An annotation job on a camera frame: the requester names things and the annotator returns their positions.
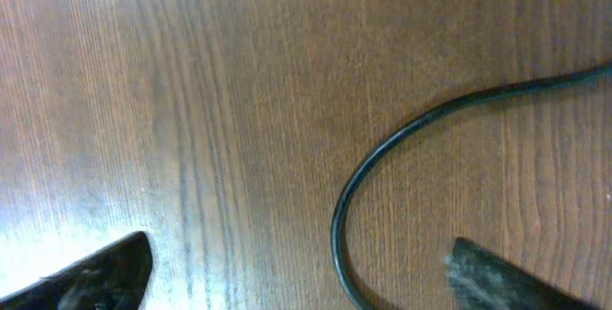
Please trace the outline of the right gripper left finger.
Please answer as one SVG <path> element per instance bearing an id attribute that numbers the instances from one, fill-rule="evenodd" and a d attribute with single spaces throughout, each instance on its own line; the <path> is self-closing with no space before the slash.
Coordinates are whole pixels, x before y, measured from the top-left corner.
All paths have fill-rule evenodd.
<path id="1" fill-rule="evenodd" d="M 138 310 L 153 271 L 148 236 L 132 232 L 1 299 L 3 310 Z"/>

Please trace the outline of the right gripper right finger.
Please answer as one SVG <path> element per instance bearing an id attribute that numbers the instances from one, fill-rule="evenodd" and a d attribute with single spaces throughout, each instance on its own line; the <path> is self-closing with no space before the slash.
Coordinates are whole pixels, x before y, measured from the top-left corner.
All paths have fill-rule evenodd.
<path id="1" fill-rule="evenodd" d="M 448 283 L 465 310 L 598 310 L 465 237 L 446 260 Z"/>

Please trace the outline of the black usb cable long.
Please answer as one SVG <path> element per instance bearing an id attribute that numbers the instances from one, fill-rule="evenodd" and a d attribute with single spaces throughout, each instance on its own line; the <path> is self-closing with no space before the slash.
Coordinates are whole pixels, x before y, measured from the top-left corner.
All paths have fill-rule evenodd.
<path id="1" fill-rule="evenodd" d="M 538 94 L 559 88 L 577 87 L 584 83 L 593 82 L 598 78 L 609 77 L 610 75 L 611 64 L 606 62 L 600 66 L 591 67 L 583 71 L 535 78 L 471 92 L 428 109 L 423 114 L 405 123 L 376 145 L 358 164 L 344 185 L 331 220 L 330 243 L 334 267 L 339 283 L 353 305 L 358 309 L 366 310 L 377 307 L 372 298 L 367 296 L 364 289 L 359 286 L 358 276 L 353 273 L 350 254 L 346 244 L 345 223 L 353 197 L 362 181 L 389 151 L 424 127 L 464 108 L 512 97 Z"/>

